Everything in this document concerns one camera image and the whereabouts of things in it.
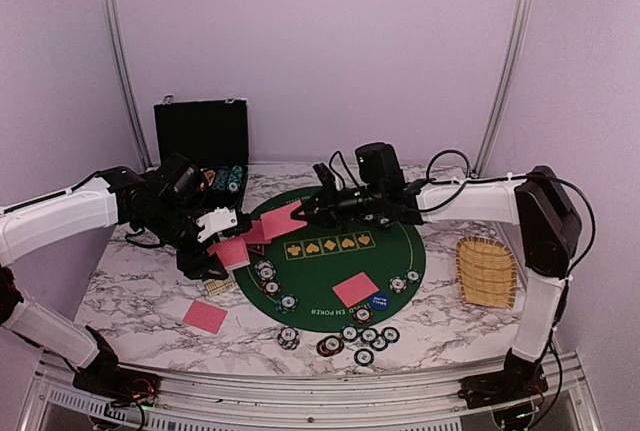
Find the red striped card deck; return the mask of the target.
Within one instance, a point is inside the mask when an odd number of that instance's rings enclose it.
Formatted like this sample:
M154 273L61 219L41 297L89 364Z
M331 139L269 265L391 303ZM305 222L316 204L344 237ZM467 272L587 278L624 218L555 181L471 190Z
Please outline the red striped card deck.
M226 271L246 267L250 264L245 241L238 237L214 244L208 249L210 256L216 256Z

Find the white blue chips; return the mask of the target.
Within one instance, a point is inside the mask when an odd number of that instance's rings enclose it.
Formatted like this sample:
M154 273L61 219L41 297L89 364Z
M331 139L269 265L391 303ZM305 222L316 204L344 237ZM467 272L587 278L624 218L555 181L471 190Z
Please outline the white blue chips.
M265 281L269 281L275 278L276 269L273 263L269 260L260 260L254 265L254 271L256 275Z

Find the red card off mat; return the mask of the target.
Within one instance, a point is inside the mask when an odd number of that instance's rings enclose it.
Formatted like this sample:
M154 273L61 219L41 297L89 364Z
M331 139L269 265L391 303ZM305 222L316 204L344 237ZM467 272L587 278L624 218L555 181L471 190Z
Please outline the red card off mat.
M194 301L186 312L183 322L188 326L217 334L227 316L227 310L201 301Z

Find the red chips bottom mat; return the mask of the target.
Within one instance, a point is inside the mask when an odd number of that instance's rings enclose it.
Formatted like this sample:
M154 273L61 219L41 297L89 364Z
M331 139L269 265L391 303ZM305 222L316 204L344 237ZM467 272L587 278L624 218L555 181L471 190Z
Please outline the red chips bottom mat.
M368 325L373 320L373 311L369 308L363 307L355 310L352 314L354 322L358 325Z

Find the teal chip four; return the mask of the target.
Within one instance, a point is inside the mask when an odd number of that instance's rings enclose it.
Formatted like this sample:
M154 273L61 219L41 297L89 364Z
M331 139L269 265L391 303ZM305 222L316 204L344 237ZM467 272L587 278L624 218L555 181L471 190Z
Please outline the teal chip four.
M354 362L358 366L370 366L374 362L374 354L370 349L360 348L354 353Z

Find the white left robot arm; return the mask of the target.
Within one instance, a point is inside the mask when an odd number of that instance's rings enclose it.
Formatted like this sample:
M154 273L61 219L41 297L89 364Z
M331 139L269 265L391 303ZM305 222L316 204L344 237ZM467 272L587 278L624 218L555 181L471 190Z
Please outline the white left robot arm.
M98 171L75 186L1 211L1 325L65 358L106 396L125 389L126 374L101 336L21 293L10 270L23 256L86 231L128 224L175 249L179 268L200 278L212 268L215 236L235 227L235 210L205 210L195 194L206 185L198 169L138 174L127 167Z

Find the teal chip one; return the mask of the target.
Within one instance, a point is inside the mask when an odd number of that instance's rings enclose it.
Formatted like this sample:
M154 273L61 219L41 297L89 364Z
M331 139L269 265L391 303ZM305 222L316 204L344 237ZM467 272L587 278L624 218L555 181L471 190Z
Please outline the teal chip one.
M353 325L345 325L340 330L340 336L344 342L354 342L359 337L359 330Z

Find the teal chip three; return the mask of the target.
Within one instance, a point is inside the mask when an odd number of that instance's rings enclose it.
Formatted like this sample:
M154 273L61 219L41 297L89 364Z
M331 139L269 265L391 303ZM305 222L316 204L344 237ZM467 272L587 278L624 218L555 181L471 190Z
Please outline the teal chip three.
M387 343L396 343L400 339L400 332L395 327L388 326L382 329L381 336Z

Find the red card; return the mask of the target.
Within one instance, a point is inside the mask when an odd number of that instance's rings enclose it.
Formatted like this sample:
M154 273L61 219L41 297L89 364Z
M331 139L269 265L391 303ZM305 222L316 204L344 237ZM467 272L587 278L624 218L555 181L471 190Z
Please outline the red card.
M241 238L247 245L267 245L271 243L271 239L265 237L260 220L253 220L251 229L243 233Z
M332 287L333 292L346 306L352 307L379 291L379 287L364 272Z

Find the teal chips mat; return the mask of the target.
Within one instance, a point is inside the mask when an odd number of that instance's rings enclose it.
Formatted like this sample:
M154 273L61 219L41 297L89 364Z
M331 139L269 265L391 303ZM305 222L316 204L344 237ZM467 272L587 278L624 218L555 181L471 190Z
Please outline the teal chips mat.
M275 309L279 313L288 314L296 310L298 303L299 301L296 296L286 294L277 300Z

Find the red card mid-air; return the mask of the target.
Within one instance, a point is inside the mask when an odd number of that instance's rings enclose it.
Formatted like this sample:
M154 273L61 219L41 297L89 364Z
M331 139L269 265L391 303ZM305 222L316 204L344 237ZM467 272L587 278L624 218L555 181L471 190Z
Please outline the red card mid-air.
M263 237L266 240L273 240L306 227L306 221L296 220L291 217L292 212L300 205L301 201L298 200L263 213L260 217Z

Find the teal chip two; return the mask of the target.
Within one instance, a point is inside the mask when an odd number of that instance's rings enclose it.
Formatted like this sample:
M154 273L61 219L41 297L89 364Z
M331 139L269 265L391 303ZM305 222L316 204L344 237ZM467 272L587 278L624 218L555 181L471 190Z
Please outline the teal chip two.
M375 342L378 336L377 330L371 327L362 329L360 332L360 339L366 344Z

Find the red black chip stack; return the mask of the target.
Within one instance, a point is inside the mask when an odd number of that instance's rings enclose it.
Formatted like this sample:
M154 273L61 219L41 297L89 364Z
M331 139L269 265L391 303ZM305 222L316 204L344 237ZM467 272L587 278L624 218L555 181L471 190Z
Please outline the red black chip stack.
M321 339L316 345L317 353L322 357L331 357L344 349L343 340L336 335L329 335Z

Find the white blue chip stack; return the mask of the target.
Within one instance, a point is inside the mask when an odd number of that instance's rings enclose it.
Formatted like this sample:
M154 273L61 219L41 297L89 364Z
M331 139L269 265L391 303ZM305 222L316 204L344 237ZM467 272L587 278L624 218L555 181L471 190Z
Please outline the white blue chip stack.
M293 327L281 328L277 335L277 341L282 349L294 350L300 344L299 331Z

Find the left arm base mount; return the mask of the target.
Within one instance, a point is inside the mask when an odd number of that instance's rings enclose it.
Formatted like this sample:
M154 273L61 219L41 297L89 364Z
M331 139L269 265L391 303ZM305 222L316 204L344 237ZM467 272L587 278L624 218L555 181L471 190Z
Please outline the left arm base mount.
M118 405L146 405L154 403L160 381L160 377L152 373L116 368L98 374L88 370L79 371L72 384L81 391L110 398Z

